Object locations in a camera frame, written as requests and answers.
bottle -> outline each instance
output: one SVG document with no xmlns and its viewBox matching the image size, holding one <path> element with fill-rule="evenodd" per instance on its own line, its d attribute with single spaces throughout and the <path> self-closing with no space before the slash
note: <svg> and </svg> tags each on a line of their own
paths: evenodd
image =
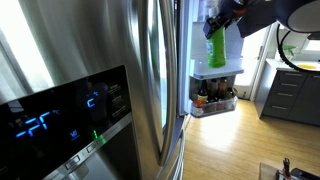
<svg viewBox="0 0 320 180">
<path fill-rule="evenodd" d="M 233 97 L 234 97 L 233 89 L 232 89 L 232 87 L 228 87 L 225 99 L 231 99 Z"/>
<path fill-rule="evenodd" d="M 218 90 L 218 84 L 216 79 L 212 79 L 208 82 L 208 99 L 213 100 Z"/>
<path fill-rule="evenodd" d="M 225 99 L 227 88 L 228 88 L 227 78 L 222 77 L 218 84 L 218 92 L 217 92 L 218 99 Z"/>
<path fill-rule="evenodd" d="M 222 26 L 207 39 L 207 60 L 210 68 L 226 65 L 225 28 Z"/>
<path fill-rule="evenodd" d="M 205 102 L 201 100 L 195 100 L 192 103 L 192 114 L 196 117 L 201 116 L 204 113 L 203 107 Z"/>
<path fill-rule="evenodd" d="M 202 81 L 201 88 L 198 91 L 198 100 L 204 102 L 208 100 L 207 80 Z"/>
<path fill-rule="evenodd" d="M 197 100 L 198 99 L 198 91 L 201 87 L 201 81 L 194 79 L 194 78 L 190 78 L 190 93 L 191 93 L 191 100 Z"/>
</svg>

window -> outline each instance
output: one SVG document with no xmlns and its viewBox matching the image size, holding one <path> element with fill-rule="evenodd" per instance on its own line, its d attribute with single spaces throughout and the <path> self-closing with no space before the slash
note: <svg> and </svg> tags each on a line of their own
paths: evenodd
<svg viewBox="0 0 320 180">
<path fill-rule="evenodd" d="M 306 51 L 320 51 L 320 41 L 308 41 L 305 47 Z"/>
<path fill-rule="evenodd" d="M 320 41 L 306 39 L 301 54 L 320 54 Z"/>
</svg>

wooden floor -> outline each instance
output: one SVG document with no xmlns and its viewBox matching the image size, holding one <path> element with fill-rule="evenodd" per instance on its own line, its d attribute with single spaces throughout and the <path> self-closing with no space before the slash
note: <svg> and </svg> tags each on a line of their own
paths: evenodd
<svg viewBox="0 0 320 180">
<path fill-rule="evenodd" d="M 320 175 L 320 128 L 260 120 L 254 104 L 239 100 L 233 112 L 191 119 L 186 129 L 184 180 L 258 179 L 259 163 L 299 167 Z"/>
</svg>

digital display panel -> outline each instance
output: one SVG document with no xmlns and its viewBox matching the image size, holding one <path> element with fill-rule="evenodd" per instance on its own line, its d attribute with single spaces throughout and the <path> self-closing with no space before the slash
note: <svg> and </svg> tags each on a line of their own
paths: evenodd
<svg viewBox="0 0 320 180">
<path fill-rule="evenodd" d="M 131 111 L 124 66 L 0 106 L 0 179 L 41 179 Z"/>
</svg>

doorway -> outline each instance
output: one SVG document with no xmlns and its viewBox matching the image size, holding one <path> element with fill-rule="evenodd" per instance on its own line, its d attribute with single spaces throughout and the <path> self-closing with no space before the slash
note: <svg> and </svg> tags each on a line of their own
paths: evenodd
<svg viewBox="0 0 320 180">
<path fill-rule="evenodd" d="M 269 30 L 270 27 L 266 27 L 243 39 L 241 57 L 244 73 L 237 75 L 234 83 L 241 99 L 250 99 Z"/>
</svg>

